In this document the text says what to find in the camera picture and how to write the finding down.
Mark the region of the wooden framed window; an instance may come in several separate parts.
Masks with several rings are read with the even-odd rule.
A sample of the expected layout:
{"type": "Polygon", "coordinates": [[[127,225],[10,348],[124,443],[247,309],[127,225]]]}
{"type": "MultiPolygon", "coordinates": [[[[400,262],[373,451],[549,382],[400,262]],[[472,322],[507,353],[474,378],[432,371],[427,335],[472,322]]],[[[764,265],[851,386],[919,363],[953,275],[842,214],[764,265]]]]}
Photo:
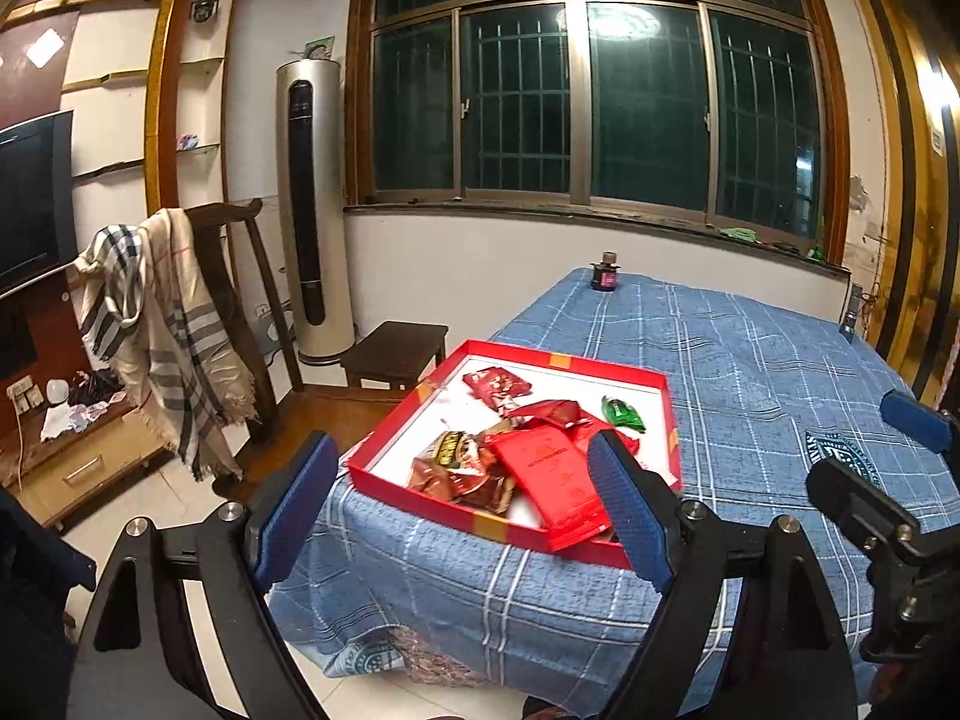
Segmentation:
{"type": "Polygon", "coordinates": [[[352,205],[594,213],[838,263],[825,0],[350,0],[352,205]]]}

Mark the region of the large red packet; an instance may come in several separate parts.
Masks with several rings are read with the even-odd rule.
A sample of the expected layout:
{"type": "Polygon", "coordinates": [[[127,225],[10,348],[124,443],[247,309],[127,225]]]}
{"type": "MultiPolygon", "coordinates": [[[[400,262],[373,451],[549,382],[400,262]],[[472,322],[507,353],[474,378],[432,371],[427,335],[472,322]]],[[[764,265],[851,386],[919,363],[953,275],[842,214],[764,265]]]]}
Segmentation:
{"type": "Polygon", "coordinates": [[[549,553],[561,553],[612,527],[590,479],[587,458],[581,460],[576,455],[552,455],[534,461],[524,457],[498,458],[539,514],[549,553]]]}

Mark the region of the red shallow tray box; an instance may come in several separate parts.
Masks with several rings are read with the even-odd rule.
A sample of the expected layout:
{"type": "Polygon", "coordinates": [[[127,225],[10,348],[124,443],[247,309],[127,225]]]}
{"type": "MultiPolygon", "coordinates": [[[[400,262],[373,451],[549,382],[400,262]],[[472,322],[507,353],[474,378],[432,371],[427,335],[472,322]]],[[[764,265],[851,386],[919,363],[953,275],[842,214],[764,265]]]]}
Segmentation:
{"type": "Polygon", "coordinates": [[[348,454],[360,493],[444,527],[537,553],[622,567],[587,471],[612,431],[682,487],[661,372],[493,341],[461,344],[348,454]]]}

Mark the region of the red crinkled snack packet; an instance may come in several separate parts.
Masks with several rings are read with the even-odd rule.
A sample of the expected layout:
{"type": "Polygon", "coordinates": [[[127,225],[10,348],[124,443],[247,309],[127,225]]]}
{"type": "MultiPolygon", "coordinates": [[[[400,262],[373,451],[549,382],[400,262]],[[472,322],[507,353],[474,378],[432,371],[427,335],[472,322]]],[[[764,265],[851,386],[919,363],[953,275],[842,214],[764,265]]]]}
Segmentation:
{"type": "Polygon", "coordinates": [[[584,411],[574,400],[542,400],[517,406],[506,419],[511,427],[505,433],[483,440],[503,460],[544,460],[552,455],[576,455],[586,460],[590,441],[604,431],[612,431],[631,455],[640,450],[636,437],[584,411]]]}

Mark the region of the yellow wooden door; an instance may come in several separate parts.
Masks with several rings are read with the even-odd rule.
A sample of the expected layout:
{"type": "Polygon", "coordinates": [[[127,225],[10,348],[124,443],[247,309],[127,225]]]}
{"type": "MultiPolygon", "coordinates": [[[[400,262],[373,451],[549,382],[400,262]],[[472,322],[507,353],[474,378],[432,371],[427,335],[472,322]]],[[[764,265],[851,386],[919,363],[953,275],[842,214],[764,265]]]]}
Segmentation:
{"type": "Polygon", "coordinates": [[[958,34],[942,0],[856,0],[882,109],[884,201],[864,332],[924,405],[958,387],[958,34]]]}

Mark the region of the small dark red bottle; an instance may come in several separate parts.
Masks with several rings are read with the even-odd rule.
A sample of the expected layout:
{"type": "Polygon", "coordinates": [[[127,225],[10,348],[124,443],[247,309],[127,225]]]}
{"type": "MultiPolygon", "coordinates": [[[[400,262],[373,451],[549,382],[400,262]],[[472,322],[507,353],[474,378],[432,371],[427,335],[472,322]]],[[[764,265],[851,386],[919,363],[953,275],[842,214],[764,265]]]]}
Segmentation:
{"type": "Polygon", "coordinates": [[[594,291],[615,291],[619,284],[619,259],[613,250],[606,250],[601,260],[592,265],[592,277],[590,277],[590,288],[594,291]]]}

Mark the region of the small dark red packet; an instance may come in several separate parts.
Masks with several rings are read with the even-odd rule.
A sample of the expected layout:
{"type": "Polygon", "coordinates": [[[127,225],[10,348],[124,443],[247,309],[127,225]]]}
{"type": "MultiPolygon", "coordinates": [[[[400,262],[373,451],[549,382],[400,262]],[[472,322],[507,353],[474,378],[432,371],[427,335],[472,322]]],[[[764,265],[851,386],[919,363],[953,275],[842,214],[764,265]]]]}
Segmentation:
{"type": "Polygon", "coordinates": [[[500,366],[485,367],[462,376],[473,398],[498,415],[516,408],[516,400],[532,394],[532,383],[500,366]]]}

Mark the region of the dark wooden chair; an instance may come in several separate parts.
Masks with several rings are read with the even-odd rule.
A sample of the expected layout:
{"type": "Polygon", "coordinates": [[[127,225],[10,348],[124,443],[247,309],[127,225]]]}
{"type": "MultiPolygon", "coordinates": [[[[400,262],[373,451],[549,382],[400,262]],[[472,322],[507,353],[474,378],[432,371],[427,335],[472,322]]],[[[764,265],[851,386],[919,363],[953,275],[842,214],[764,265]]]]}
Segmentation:
{"type": "Polygon", "coordinates": [[[205,280],[206,288],[210,291],[213,304],[218,310],[218,316],[223,322],[224,330],[228,333],[233,348],[236,349],[236,353],[254,378],[254,406],[257,417],[248,419],[245,424],[251,433],[251,439],[259,444],[270,439],[274,427],[281,419],[281,408],[275,397],[267,364],[263,360],[254,332],[242,309],[239,278],[231,275],[231,271],[228,270],[228,259],[223,254],[221,234],[228,232],[233,224],[244,227],[251,243],[260,281],[265,289],[268,312],[277,330],[280,351],[283,353],[291,388],[295,392],[301,392],[304,388],[293,335],[281,307],[272,268],[268,263],[267,250],[257,226],[257,216],[262,207],[261,199],[252,199],[245,205],[209,203],[189,208],[185,212],[192,227],[195,255],[199,261],[200,273],[205,280]]]}

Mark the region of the wooden tv cabinet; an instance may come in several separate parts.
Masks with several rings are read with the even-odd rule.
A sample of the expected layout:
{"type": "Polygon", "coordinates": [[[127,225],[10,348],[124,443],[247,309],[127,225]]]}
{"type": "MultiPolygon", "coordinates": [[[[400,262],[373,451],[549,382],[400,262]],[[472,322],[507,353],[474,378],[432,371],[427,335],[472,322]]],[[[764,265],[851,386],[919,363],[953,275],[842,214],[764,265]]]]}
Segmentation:
{"type": "Polygon", "coordinates": [[[2,489],[44,527],[62,525],[171,458],[121,394],[109,395],[82,429],[41,436],[52,410],[49,382],[63,380],[70,390],[96,382],[76,298],[63,271],[2,298],[2,489]]]}

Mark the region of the gold red snack packet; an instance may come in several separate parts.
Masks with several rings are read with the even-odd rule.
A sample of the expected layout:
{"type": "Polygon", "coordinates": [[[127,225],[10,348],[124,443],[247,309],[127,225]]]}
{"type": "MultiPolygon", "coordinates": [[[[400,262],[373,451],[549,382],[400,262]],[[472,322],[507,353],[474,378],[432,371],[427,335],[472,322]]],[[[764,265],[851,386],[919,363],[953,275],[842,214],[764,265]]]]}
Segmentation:
{"type": "Polygon", "coordinates": [[[516,479],[473,434],[444,431],[412,460],[407,488],[504,517],[516,479]]]}

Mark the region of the striped beige scarf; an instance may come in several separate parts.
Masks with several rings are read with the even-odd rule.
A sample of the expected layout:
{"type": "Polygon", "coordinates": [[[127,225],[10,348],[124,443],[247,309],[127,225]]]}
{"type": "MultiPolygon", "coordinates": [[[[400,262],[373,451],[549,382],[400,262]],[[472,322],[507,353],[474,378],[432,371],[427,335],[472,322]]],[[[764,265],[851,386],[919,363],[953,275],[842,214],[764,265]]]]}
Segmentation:
{"type": "Polygon", "coordinates": [[[195,478],[242,478],[223,429],[257,416],[254,374],[206,288],[187,213],[165,208],[103,227],[73,268],[83,343],[146,426],[195,478]]]}

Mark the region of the green snack packet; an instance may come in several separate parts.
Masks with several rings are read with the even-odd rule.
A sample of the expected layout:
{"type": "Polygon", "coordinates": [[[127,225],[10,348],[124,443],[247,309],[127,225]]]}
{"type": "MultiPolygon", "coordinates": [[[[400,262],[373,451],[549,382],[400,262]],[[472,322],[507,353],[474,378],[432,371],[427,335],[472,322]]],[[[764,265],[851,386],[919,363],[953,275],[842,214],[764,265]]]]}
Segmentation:
{"type": "Polygon", "coordinates": [[[624,427],[638,434],[646,433],[646,424],[638,410],[621,398],[602,398],[602,415],[610,426],[624,427]]]}

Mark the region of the dark wooden stool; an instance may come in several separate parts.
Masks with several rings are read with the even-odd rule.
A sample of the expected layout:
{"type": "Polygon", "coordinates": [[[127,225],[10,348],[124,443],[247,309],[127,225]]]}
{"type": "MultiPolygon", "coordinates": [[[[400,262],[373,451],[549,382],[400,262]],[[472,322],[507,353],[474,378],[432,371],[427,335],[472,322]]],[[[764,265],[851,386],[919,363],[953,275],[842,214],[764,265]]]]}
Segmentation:
{"type": "Polygon", "coordinates": [[[391,390],[410,390],[432,362],[446,359],[447,325],[387,320],[340,358],[347,383],[359,388],[365,380],[391,390]]]}

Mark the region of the black television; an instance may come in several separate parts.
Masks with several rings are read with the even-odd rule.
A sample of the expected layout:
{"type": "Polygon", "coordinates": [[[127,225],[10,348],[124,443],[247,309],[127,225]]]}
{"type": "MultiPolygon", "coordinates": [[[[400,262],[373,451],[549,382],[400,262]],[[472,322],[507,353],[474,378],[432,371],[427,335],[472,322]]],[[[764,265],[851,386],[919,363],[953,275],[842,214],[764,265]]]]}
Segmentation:
{"type": "Polygon", "coordinates": [[[59,110],[2,132],[3,294],[68,265],[78,254],[71,203],[71,127],[73,112],[59,110]]]}

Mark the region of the silver tower air conditioner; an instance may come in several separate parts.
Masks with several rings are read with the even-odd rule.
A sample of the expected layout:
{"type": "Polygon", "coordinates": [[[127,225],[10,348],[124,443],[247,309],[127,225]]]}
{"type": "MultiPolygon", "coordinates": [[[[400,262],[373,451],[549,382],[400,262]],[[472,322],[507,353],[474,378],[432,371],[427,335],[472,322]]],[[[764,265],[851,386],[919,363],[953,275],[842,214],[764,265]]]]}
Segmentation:
{"type": "Polygon", "coordinates": [[[331,59],[277,70],[277,182],[298,356],[340,361],[356,343],[343,224],[340,73],[331,59]]]}

